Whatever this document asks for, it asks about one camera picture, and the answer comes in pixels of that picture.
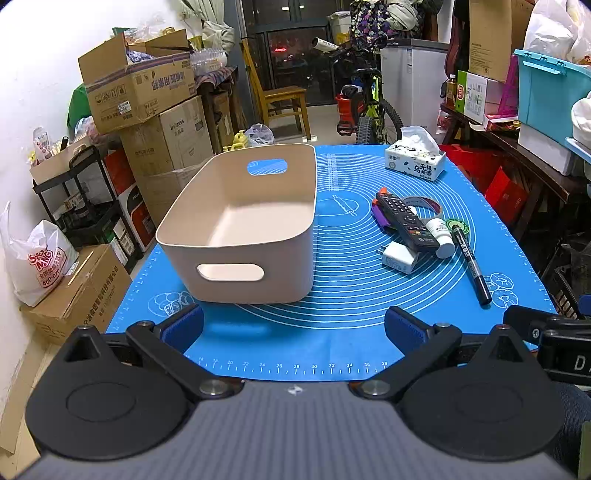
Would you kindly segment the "black marker pen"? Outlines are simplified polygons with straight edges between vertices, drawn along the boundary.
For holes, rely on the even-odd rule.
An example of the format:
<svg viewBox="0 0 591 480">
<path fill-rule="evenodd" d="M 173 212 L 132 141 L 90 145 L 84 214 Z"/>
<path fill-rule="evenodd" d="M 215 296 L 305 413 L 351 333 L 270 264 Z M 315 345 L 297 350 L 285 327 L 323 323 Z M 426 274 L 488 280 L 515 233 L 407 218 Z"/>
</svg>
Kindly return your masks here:
<svg viewBox="0 0 591 480">
<path fill-rule="evenodd" d="M 492 296 L 485 281 L 484 275 L 481 272 L 480 266 L 478 265 L 475 254 L 468 244 L 467 238 L 461 231 L 458 230 L 453 232 L 452 236 L 460 248 L 465 261 L 467 262 L 479 304 L 481 306 L 489 305 L 492 302 Z"/>
</svg>

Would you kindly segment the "white USB charger plug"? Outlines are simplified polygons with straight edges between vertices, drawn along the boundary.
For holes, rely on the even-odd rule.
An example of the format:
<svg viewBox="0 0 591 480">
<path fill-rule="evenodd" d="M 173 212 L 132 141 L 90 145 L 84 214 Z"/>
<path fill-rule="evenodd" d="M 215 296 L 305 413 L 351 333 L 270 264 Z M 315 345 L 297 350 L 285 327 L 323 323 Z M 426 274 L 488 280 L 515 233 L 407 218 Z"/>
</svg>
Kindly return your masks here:
<svg viewBox="0 0 591 480">
<path fill-rule="evenodd" d="M 398 242 L 390 242 L 387 246 L 381 246 L 377 252 L 381 256 L 381 263 L 384 266 L 406 275 L 413 272 L 419 259 L 417 252 Z"/>
</svg>

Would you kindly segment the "white pill bottle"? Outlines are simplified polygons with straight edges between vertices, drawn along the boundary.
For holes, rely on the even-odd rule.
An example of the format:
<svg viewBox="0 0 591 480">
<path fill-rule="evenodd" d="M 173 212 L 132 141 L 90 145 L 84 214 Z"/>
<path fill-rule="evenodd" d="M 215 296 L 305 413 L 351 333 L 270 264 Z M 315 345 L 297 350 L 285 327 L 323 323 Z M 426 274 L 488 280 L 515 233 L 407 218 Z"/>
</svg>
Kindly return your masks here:
<svg viewBox="0 0 591 480">
<path fill-rule="evenodd" d="M 439 244 L 436 256 L 439 259 L 451 258 L 455 253 L 456 245 L 446 222 L 442 218 L 432 217 L 425 223 L 425 226 Z"/>
</svg>

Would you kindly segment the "black TV remote control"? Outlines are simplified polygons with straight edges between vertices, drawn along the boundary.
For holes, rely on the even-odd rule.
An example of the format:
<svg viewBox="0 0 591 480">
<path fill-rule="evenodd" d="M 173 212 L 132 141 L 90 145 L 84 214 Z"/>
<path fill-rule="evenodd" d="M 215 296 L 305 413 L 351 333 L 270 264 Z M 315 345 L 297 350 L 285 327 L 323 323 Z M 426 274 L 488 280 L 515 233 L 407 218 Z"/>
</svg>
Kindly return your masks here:
<svg viewBox="0 0 591 480">
<path fill-rule="evenodd" d="M 379 192 L 376 200 L 407 247 L 416 252 L 435 253 L 438 250 L 439 242 L 402 199 L 390 193 Z"/>
</svg>

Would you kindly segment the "green round tin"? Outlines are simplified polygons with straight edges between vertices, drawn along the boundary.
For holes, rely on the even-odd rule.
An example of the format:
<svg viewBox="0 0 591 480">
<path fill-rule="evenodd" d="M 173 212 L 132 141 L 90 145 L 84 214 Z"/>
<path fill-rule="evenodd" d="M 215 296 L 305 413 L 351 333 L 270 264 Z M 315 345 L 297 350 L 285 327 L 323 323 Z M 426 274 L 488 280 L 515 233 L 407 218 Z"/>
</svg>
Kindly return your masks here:
<svg viewBox="0 0 591 480">
<path fill-rule="evenodd" d="M 461 231 L 463 235 L 468 238 L 470 235 L 469 225 L 460 219 L 448 219 L 446 221 L 446 226 L 451 233 L 455 232 L 456 230 Z"/>
</svg>

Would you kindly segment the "beige plastic storage bin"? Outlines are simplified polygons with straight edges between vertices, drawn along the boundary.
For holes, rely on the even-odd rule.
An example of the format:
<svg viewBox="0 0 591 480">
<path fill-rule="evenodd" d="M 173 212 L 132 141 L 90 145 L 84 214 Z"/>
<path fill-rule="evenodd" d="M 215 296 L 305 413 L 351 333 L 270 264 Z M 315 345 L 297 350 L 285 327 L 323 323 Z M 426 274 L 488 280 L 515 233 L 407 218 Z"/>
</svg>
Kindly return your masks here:
<svg viewBox="0 0 591 480">
<path fill-rule="evenodd" d="M 310 144 L 221 153 L 178 195 L 156 240 L 201 302 L 297 302 L 314 284 L 317 188 Z"/>
</svg>

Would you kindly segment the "blue silicone baking mat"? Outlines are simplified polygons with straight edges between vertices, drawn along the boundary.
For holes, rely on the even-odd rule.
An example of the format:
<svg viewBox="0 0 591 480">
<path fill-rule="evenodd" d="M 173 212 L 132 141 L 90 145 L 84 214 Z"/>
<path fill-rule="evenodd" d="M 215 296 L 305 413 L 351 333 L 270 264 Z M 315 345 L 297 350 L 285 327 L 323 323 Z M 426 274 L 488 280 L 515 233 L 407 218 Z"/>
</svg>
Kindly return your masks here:
<svg viewBox="0 0 591 480">
<path fill-rule="evenodd" d="M 315 147 L 314 284 L 291 303 L 233 304 L 197 300 L 156 240 L 110 325 L 162 322 L 191 304 L 204 311 L 204 331 L 185 356 L 219 376 L 290 383 L 363 380 L 401 358 L 385 332 L 398 306 L 427 324 L 447 322 L 486 334 L 513 305 L 552 310 L 527 257 L 485 198 L 447 163 L 435 182 L 385 168 L 382 146 Z M 391 236 L 370 214 L 376 194 L 422 196 L 445 219 L 469 225 L 468 243 L 492 295 L 481 306 L 461 252 L 442 260 L 421 253 L 409 275 L 384 266 L 377 249 Z"/>
</svg>

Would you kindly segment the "red white appliance box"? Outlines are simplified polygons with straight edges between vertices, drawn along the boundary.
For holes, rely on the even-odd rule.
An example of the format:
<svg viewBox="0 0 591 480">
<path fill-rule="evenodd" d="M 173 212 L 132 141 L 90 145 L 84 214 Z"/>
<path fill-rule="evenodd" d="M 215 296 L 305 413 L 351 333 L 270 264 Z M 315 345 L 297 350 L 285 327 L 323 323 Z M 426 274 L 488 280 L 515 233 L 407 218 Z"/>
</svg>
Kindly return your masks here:
<svg viewBox="0 0 591 480">
<path fill-rule="evenodd" d="M 145 252 L 154 238 L 155 226 L 124 150 L 109 150 L 103 163 L 131 233 Z"/>
</svg>

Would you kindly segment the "purple orange utility knife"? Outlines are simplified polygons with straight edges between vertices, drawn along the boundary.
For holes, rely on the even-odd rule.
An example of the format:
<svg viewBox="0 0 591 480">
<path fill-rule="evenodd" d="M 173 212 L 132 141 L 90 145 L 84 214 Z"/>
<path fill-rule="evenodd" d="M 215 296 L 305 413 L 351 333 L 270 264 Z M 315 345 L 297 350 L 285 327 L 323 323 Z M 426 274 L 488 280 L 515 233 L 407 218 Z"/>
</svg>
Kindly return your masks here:
<svg viewBox="0 0 591 480">
<path fill-rule="evenodd" d="M 386 218 L 376 198 L 374 198 L 372 201 L 372 207 L 370 208 L 370 211 L 372 212 L 372 216 L 375 222 L 377 223 L 379 229 L 383 233 L 391 234 L 396 232 L 396 228 L 393 227 L 389 220 Z"/>
</svg>

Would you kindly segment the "white red plastic bag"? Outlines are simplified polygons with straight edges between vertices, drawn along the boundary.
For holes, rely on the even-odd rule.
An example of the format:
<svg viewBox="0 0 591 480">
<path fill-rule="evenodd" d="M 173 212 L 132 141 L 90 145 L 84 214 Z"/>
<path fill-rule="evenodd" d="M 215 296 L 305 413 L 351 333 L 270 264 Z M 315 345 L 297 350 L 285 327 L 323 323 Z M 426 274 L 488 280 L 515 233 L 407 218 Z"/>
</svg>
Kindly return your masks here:
<svg viewBox="0 0 591 480">
<path fill-rule="evenodd" d="M 1 243 L 6 267 L 18 300 L 38 305 L 61 282 L 78 259 L 78 252 L 59 227 L 40 221 L 26 240 L 10 232 L 11 203 L 1 214 Z"/>
</svg>

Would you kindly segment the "black metal shelf cart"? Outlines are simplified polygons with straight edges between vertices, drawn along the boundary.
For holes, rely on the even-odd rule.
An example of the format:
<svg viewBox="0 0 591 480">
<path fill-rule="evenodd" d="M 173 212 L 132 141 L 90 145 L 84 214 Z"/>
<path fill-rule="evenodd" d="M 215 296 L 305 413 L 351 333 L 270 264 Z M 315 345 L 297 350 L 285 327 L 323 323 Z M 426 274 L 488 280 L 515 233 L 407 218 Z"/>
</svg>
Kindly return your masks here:
<svg viewBox="0 0 591 480">
<path fill-rule="evenodd" d="M 92 165 L 96 165 L 100 171 L 110 196 L 108 202 L 96 203 L 90 200 L 82 186 L 79 175 Z M 52 212 L 44 193 L 56 187 L 61 187 L 67 197 L 63 208 Z M 108 244 L 128 273 L 143 256 L 95 146 L 82 148 L 69 161 L 64 173 L 40 183 L 33 181 L 33 191 L 50 221 L 65 233 L 74 247 Z"/>
</svg>

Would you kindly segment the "large stacked cardboard box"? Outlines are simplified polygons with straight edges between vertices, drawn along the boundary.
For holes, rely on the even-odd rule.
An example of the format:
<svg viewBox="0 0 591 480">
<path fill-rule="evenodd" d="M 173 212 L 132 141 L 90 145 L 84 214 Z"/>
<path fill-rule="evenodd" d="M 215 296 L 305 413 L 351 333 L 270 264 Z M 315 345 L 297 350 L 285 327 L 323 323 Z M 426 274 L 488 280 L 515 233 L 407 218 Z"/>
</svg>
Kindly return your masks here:
<svg viewBox="0 0 591 480">
<path fill-rule="evenodd" d="M 213 156 L 201 98 L 192 97 L 121 131 L 122 145 L 154 224 Z"/>
</svg>

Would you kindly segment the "white tissue box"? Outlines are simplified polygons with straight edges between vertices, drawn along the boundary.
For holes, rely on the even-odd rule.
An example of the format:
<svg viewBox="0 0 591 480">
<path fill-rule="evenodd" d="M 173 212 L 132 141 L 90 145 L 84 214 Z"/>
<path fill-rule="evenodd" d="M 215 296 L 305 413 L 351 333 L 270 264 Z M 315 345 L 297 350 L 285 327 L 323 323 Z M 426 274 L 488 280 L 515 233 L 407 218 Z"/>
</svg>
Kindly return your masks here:
<svg viewBox="0 0 591 480">
<path fill-rule="evenodd" d="M 385 152 L 385 168 L 435 182 L 444 171 L 446 154 L 421 126 L 401 129 L 402 138 Z"/>
</svg>

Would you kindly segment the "yellow detergent jug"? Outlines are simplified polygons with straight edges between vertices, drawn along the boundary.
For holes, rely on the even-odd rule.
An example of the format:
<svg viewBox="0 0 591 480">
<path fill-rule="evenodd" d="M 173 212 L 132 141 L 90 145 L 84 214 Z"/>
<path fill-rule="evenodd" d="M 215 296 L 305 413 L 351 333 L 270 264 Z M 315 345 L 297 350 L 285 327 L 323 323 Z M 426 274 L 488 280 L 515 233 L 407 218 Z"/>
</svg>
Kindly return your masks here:
<svg viewBox="0 0 591 480">
<path fill-rule="evenodd" d="M 224 152 L 249 148 L 249 136 L 243 130 L 238 131 L 229 145 L 223 146 Z"/>
</svg>

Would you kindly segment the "teal plastic storage crate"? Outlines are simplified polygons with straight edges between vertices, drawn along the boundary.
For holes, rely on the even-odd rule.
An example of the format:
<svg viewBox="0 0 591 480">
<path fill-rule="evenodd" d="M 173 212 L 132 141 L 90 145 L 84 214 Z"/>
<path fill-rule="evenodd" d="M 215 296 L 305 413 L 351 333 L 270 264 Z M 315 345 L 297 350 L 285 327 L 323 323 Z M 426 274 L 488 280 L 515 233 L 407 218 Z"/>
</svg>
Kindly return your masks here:
<svg viewBox="0 0 591 480">
<path fill-rule="evenodd" d="M 520 49 L 514 54 L 519 63 L 519 121 L 565 146 L 573 131 L 572 106 L 590 92 L 590 68 Z"/>
</svg>

